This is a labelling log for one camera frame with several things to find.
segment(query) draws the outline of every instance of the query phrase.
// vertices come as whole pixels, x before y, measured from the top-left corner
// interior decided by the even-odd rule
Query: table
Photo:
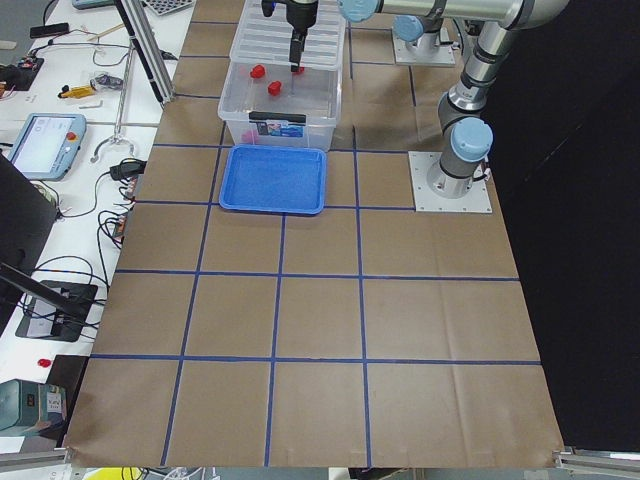
[[[149,14],[149,20],[162,49],[170,51],[176,56],[180,54],[192,14],[192,8],[164,17]],[[78,11],[72,8],[71,2],[58,2],[49,22],[62,21],[69,22],[72,29],[82,28],[97,32],[121,23],[115,7]],[[85,38],[85,34],[74,32],[61,37],[60,41],[63,39],[65,39],[64,41],[84,41]],[[127,45],[128,37],[126,31],[121,29],[105,37],[104,41]],[[37,40],[34,47],[45,42],[46,40]],[[118,49],[118,51],[117,58],[126,50]],[[87,75],[98,69],[93,66],[91,61],[92,49],[52,47],[41,52],[42,56],[46,58],[45,68],[39,73],[32,88],[28,92],[15,92],[8,99],[0,102],[0,141],[13,143],[24,124],[24,120],[33,112],[82,113],[85,115],[88,122],[87,132],[73,167],[64,179],[51,182],[51,185],[60,194],[61,208],[68,209],[67,214],[73,215],[84,212],[91,207],[94,195],[93,186],[98,176],[129,155],[127,145],[110,145],[100,150],[100,159],[96,163],[91,163],[89,160],[97,145],[113,134],[120,94],[119,92],[106,92],[79,100],[58,99],[57,91],[62,84],[68,83],[73,86],[86,83]],[[175,62],[168,62],[168,68],[169,72],[173,74]],[[106,70],[113,75],[122,76],[123,65]],[[98,99],[103,101],[101,108],[79,109],[80,106],[96,103]],[[123,120],[125,126],[122,128],[122,135],[134,143],[136,146],[135,154],[138,158],[145,160],[148,158],[161,114],[162,109],[153,96],[139,60],[136,60],[130,77]],[[98,227],[96,217],[99,211],[113,209],[114,203],[121,202],[122,197],[118,192],[119,186],[110,179],[103,180],[98,190],[97,208],[92,215],[56,222],[41,254],[40,262],[60,255],[76,255],[88,260],[96,274],[102,276],[96,243]],[[102,246],[107,266],[107,277],[111,278],[119,251],[104,238]],[[48,267],[79,271],[87,269],[84,263],[70,259],[57,261]],[[85,276],[71,273],[37,272],[34,274],[34,278],[37,280],[86,282]],[[105,297],[106,289],[103,285],[99,285],[96,298]],[[101,309],[93,307],[87,321],[90,323],[98,322],[101,315]],[[39,367],[37,365],[38,359],[53,359],[58,354],[82,356],[90,354],[93,341],[83,337],[75,343],[16,337],[14,332],[21,318],[20,313],[14,313],[4,334],[0,337],[0,382],[13,378],[44,382],[49,370]],[[85,328],[82,333],[89,336],[94,335],[94,331],[88,328]],[[0,437],[0,452],[17,452],[22,443],[22,438]]]
[[[550,465],[562,439],[492,184],[491,215],[412,205],[407,151],[442,147],[435,105],[457,73],[397,67],[388,23],[352,27],[325,210],[225,211],[231,139],[208,72],[238,3],[196,5],[185,95],[158,128],[71,421],[76,460]]]
[[[158,46],[167,52],[179,56],[186,35],[193,8],[186,8],[172,14],[157,16],[147,13],[147,18],[156,35]],[[100,33],[122,23],[115,7],[102,7],[90,10],[76,10],[71,2],[58,2],[51,12],[49,23],[68,22],[71,30],[82,30]],[[93,35],[81,31],[73,31],[56,39],[56,43],[84,43]],[[34,47],[46,45],[48,39],[38,39]],[[101,38],[101,43],[128,46],[129,37],[124,28]],[[42,70],[27,92],[14,92],[12,96],[0,102],[0,118],[4,120],[26,120],[32,112],[43,113],[81,113],[90,123],[115,123],[120,92],[103,91],[97,95],[81,99],[59,99],[57,97],[63,85],[70,87],[86,85],[96,72],[107,72],[122,78],[124,61],[114,67],[100,67],[92,61],[94,48],[87,45],[52,46],[38,52],[45,59]],[[104,47],[97,54],[98,63],[112,64],[118,62],[126,53],[126,48]],[[175,61],[166,61],[169,74],[173,76]],[[139,58],[132,65],[130,92],[123,115],[124,124],[157,125],[162,115],[162,108],[153,95]],[[96,105],[102,100],[100,108],[80,109],[82,106]]]

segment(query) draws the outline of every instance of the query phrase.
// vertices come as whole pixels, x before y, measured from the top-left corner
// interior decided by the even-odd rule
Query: black curtain
[[[640,5],[574,0],[492,88],[496,185],[566,445],[640,451]]]

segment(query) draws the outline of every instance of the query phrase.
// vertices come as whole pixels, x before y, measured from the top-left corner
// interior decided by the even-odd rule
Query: red small object
[[[267,71],[262,65],[256,65],[251,69],[251,72],[249,72],[249,76],[251,78],[262,78],[266,73]]]
[[[269,95],[273,95],[274,97],[280,95],[280,90],[282,90],[282,82],[271,82],[267,87],[267,91]]]

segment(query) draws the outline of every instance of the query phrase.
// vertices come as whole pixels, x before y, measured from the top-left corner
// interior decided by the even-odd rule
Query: white plastic container
[[[311,147],[327,151],[340,121],[342,54],[346,21],[337,0],[321,0],[316,24],[309,29],[300,65],[291,73],[289,46],[293,27],[286,7],[276,4],[270,18],[261,0],[246,0],[231,46],[218,115],[227,122],[235,144]],[[249,73],[263,65],[259,79]],[[279,95],[268,85],[282,83]]]
[[[309,29],[300,65],[317,70],[340,70],[346,24],[337,0],[320,0],[316,24]],[[229,57],[239,63],[290,65],[292,30],[285,5],[276,4],[273,15],[266,18],[261,0],[246,0]]]
[[[250,76],[255,64],[231,62],[218,105],[234,143],[310,147],[324,151],[340,121],[341,69],[292,74],[287,65],[264,65],[266,75]],[[281,82],[279,95],[268,91]]]

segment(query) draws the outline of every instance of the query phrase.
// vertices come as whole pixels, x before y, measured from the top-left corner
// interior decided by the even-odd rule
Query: blue tray
[[[230,210],[314,215],[324,208],[327,155],[313,148],[236,145],[220,205]]]

